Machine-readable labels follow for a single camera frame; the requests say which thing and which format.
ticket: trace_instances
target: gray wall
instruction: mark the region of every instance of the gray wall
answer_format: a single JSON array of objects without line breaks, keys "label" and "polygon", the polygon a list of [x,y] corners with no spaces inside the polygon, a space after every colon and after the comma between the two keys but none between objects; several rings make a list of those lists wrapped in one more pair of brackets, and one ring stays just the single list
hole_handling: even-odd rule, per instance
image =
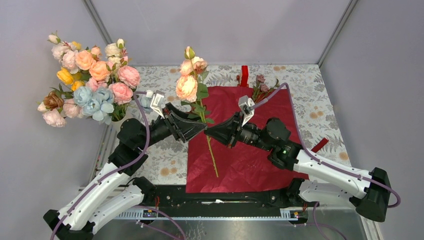
[{"label": "gray wall", "polygon": [[423,12],[422,0],[359,1],[321,69],[352,165],[385,169],[402,197],[386,240],[423,234]]},{"label": "gray wall", "polygon": [[93,0],[111,38],[125,36],[133,65],[181,64],[189,45],[213,64],[310,64],[349,0],[116,2]]},{"label": "gray wall", "polygon": [[43,221],[88,181],[102,126],[71,119],[48,126],[36,101],[56,87],[59,63],[47,36],[104,46],[82,1],[6,0],[0,7],[0,239],[46,240]]}]

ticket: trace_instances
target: yellow rose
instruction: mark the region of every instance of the yellow rose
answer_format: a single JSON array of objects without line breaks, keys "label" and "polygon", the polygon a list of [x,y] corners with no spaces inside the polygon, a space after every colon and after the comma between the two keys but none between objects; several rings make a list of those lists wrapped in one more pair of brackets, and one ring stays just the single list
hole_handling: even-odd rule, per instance
[{"label": "yellow rose", "polygon": [[70,89],[72,90],[72,91],[76,91],[79,87],[82,87],[82,86],[84,86],[85,84],[84,84],[84,82],[83,81],[75,81],[73,84],[72,84],[72,86],[70,87]]},{"label": "yellow rose", "polygon": [[56,76],[66,85],[74,82],[74,77],[64,67],[61,67],[61,70],[56,73]]},{"label": "yellow rose", "polygon": [[81,50],[81,43],[73,41],[72,44],[76,47],[76,50]]}]

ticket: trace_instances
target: floral tablecloth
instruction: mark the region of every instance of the floral tablecloth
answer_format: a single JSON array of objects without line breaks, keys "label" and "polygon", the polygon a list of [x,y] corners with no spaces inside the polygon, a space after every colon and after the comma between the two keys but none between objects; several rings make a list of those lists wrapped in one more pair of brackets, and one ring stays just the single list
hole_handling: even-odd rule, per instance
[{"label": "floral tablecloth", "polygon": [[[141,84],[138,91],[160,90],[165,93],[167,102],[180,106],[175,88],[180,77],[178,66],[138,66]],[[250,65],[249,85],[255,82],[256,75],[264,75],[268,86],[287,82],[295,105],[296,117],[300,127],[301,137],[308,148],[312,148],[322,138],[329,142],[319,154],[343,165],[350,166],[345,144],[336,122],[333,106],[330,103],[326,86],[324,85],[318,65]],[[236,76],[240,74],[240,65],[210,65],[209,75],[205,80],[208,86],[236,86]],[[139,110],[132,104],[128,108],[134,117],[142,121]],[[152,112],[147,115],[149,122],[157,118]],[[187,176],[188,143],[175,141],[170,136],[149,147],[149,158],[134,174],[134,177],[144,176],[153,184],[185,185]]]}]

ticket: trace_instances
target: vase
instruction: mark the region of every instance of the vase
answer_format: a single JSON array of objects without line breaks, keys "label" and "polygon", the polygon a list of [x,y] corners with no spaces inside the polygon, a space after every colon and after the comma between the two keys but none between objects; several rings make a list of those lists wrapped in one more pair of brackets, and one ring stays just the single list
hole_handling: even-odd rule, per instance
[{"label": "vase", "polygon": [[121,125],[128,119],[132,119],[133,114],[130,111],[126,111],[125,116],[119,121],[112,121],[110,125],[112,125],[112,128],[116,133],[119,133],[121,131]]}]

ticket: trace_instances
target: red cloth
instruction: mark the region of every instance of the red cloth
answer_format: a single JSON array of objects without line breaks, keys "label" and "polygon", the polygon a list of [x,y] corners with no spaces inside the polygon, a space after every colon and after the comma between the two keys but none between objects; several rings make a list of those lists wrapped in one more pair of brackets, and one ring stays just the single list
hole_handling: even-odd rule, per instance
[{"label": "red cloth", "polygon": [[[209,97],[203,104],[211,111],[207,117],[215,124],[231,118],[239,112],[239,98],[252,96],[253,89],[247,87],[209,87]],[[255,109],[249,121],[263,128],[271,117],[279,118],[291,131],[290,140],[299,143],[295,119],[288,92],[280,90],[270,101]],[[216,176],[206,135],[201,133],[188,143],[187,193],[260,192],[288,187],[293,178],[308,179],[308,175],[282,170],[267,159],[270,152],[238,142],[227,148],[215,139],[210,141],[219,177]]]}]

